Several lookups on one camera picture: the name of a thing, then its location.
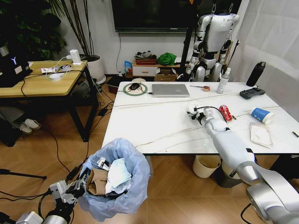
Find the white curtain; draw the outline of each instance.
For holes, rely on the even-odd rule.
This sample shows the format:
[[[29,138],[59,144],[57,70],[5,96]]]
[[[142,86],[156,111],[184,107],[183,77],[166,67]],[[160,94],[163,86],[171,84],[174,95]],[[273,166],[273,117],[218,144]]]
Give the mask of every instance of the white curtain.
[[[237,37],[231,81],[265,61],[257,85],[299,121],[299,0],[250,0]]]

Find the mouse pad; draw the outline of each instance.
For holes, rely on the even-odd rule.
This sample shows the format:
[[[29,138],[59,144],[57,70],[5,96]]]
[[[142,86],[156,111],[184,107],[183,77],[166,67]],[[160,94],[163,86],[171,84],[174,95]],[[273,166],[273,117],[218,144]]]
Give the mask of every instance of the mouse pad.
[[[135,90],[131,90],[129,87],[132,85],[132,83],[125,85],[123,87],[123,91],[130,96],[140,96],[145,94],[148,91],[148,87],[142,83],[139,83],[140,86],[139,88],[135,89]]]

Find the blue plastic bag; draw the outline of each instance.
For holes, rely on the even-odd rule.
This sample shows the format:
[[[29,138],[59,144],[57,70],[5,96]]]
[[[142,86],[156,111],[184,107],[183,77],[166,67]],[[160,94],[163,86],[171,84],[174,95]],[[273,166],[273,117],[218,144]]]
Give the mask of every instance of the blue plastic bag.
[[[132,175],[132,186],[126,194],[114,200],[86,192],[78,200],[81,208],[90,212],[100,222],[103,222],[105,218],[112,218],[117,213],[135,213],[147,198],[150,167],[145,156],[137,151],[128,140],[115,139],[89,156],[87,162],[83,164],[82,171],[86,168],[98,167],[97,161],[100,157],[105,157],[109,163],[124,158],[127,170]]]

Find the white table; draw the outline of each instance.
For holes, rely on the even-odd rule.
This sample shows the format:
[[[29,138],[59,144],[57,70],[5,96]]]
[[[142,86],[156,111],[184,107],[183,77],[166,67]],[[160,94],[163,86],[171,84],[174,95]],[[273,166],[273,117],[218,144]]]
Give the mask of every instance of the white table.
[[[119,90],[122,91],[129,83],[122,82]],[[148,87],[148,92],[152,92],[151,85],[154,83],[158,82],[143,84]],[[255,154],[299,154],[299,138],[292,133],[299,133],[299,123],[266,94],[246,100],[239,92],[251,87],[244,83],[228,83],[223,94],[216,93],[218,83],[184,84],[190,93],[189,98],[154,98],[151,94],[129,96],[118,92],[103,146],[116,138],[126,138],[145,155],[218,154],[205,129],[187,116],[189,104],[196,103],[217,108],[228,106],[237,118],[228,122],[229,128],[237,132]],[[211,91],[204,92],[190,85],[209,85]],[[267,125],[274,144],[272,149],[250,141],[250,123],[260,123],[249,114],[254,106],[276,114]]]

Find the cardboard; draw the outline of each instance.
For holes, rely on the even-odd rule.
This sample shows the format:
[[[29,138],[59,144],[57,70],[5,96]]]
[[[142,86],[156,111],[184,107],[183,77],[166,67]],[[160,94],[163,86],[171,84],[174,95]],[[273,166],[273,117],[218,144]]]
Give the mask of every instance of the cardboard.
[[[173,68],[158,68],[156,70],[156,82],[175,82],[177,73]]]
[[[87,180],[87,190],[93,195],[105,195],[108,171],[92,168]]]

